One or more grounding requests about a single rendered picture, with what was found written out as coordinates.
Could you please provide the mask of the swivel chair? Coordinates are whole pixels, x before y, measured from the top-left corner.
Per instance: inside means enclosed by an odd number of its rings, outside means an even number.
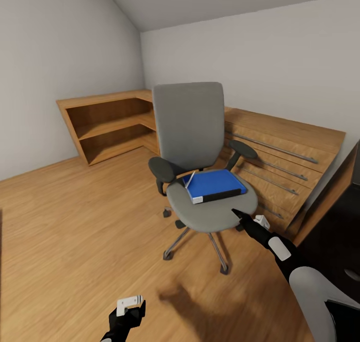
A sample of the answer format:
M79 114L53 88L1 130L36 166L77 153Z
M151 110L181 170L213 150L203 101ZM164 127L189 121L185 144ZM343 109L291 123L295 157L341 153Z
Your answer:
M164 252L163 259L169 261L173 248L193 229L208 235L221 262L220 272L227 275L229 267L211 233L233 227L241 232L244 230L241 219L232 209L251 216L257 210L258 197L255 190L231 170L241 155L256 159L258 154L243 142L229 141L235 153L226 169L245 186L245 193L193 204L183 177L177 179L177 176L221 170L208 168L216 163L225 143L223 86L220 82L161 84L152 87L151 95L160 157L152 157L148 166L156 176L158 191L170 203L170 207L164 207L163 216L168 217L168 210L173 211L178 216L176 227L181 229L187 226ZM168 184L165 192L164 183Z

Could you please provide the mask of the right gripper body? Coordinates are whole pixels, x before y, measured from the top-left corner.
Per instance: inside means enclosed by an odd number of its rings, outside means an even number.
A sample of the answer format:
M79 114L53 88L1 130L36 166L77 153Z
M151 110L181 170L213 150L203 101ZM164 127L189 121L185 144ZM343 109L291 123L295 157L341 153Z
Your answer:
M242 217L239 222L244 227L245 231L251 236L251 238L254 238L255 240L257 239L257 234L262 229L265 229L263 226L255 222L251 215L246 213L245 216Z

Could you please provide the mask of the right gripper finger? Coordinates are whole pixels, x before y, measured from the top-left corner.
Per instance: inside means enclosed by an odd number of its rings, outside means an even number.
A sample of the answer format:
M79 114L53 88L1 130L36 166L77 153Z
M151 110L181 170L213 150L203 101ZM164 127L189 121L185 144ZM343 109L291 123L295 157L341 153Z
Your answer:
M232 211L241 219L245 214L237 209L232 209Z

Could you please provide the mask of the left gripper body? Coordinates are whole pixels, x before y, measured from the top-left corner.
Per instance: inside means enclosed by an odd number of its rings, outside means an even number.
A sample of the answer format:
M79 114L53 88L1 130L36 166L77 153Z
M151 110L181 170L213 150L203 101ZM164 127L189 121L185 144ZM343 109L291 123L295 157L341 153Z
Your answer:
M127 336L130 332L130 329L139 327L141 325L141 313L139 307L128 309L127 313L120 317L117 317L117 312L113 311L110 313L108 318L110 330L116 325L121 325L125 328Z

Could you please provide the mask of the folder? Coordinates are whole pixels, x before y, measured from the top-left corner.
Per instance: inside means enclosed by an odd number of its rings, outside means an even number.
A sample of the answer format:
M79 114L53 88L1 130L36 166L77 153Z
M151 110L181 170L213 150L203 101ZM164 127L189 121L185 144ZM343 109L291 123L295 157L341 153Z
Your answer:
M193 204L244 194L245 186L227 169L182 177Z

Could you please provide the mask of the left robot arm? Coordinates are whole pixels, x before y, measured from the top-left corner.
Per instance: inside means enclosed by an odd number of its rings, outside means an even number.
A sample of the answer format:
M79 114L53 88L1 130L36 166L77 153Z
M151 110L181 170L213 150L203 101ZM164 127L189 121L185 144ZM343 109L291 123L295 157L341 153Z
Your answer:
M127 308L140 303L142 303L141 307ZM119 299L116 310L108 317L110 331L100 342L126 342L130 329L141 325L145 313L146 301L143 301L142 295Z

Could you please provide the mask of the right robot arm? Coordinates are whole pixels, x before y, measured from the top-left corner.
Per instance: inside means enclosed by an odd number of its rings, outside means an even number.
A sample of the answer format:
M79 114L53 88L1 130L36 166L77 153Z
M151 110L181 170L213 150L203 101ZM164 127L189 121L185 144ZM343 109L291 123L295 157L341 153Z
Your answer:
M275 255L291 286L315 342L360 342L360 304L319 272L290 240L269 232L264 215L232 209L245 231Z

